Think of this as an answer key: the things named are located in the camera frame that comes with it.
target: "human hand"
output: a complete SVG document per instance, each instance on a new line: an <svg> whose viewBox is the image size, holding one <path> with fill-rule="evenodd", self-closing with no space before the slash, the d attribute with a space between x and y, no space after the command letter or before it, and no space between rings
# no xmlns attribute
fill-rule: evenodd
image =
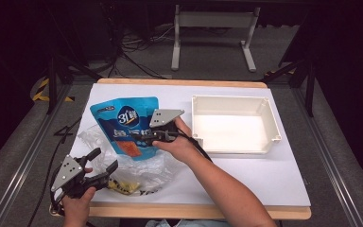
<svg viewBox="0 0 363 227"><path fill-rule="evenodd" d="M85 168L87 173L93 171L92 168ZM63 227L84 227L90 214L90 201L93 198L96 189L90 187L85 191L80 199L71 199L65 196L61 201L64 208Z"/></svg>
<svg viewBox="0 0 363 227"><path fill-rule="evenodd" d="M175 124L178 129L183 131L187 136L191 137L191 129L179 116L175 118ZM202 157L194 145L183 136L178 136L172 143L154 141L152 142L152 145L159 149L168 151L177 160L184 162L187 165L198 157Z"/></svg>

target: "white box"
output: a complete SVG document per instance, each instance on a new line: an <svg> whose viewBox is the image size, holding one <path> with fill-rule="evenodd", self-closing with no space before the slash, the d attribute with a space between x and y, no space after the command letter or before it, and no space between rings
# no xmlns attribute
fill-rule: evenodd
<svg viewBox="0 0 363 227"><path fill-rule="evenodd" d="M193 137L211 157L259 158L282 137L267 97L193 96Z"/></svg>

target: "hazard tape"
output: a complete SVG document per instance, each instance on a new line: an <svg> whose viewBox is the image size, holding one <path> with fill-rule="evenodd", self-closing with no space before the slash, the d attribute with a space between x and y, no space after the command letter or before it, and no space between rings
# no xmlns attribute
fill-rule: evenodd
<svg viewBox="0 0 363 227"><path fill-rule="evenodd" d="M37 89L34 97L32 98L33 101L49 101L49 96L43 96L43 90L45 89L46 85L49 83L49 77L46 76L40 84L40 87ZM64 101L75 101L76 98L74 96L67 96Z"/></svg>

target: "clear plastic bag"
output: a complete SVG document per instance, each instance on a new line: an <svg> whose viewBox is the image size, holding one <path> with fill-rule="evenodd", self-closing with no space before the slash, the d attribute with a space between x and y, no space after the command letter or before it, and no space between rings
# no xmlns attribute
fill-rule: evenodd
<svg viewBox="0 0 363 227"><path fill-rule="evenodd" d="M101 154L92 161L93 168L98 173L105 172L117 159L119 167L111 174L109 188L124 195L144 196L155 193L172 182L183 166L170 153L162 150L143 161L134 161L128 155L117 154L98 125L83 131L78 137L90 150L101 148Z"/></svg>

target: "white metal stand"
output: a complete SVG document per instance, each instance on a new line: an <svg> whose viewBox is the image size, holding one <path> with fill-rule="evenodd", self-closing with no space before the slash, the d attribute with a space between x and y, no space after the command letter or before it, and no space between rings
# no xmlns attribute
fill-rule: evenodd
<svg viewBox="0 0 363 227"><path fill-rule="evenodd" d="M258 20L260 8L254 12L203 12L180 11L179 5L175 11L175 44L173 47L172 70L179 69L181 54L180 27L204 26L204 27L243 27L249 29L246 41L241 41L244 56L251 72L255 72L255 64L250 52L250 43L255 25Z"/></svg>

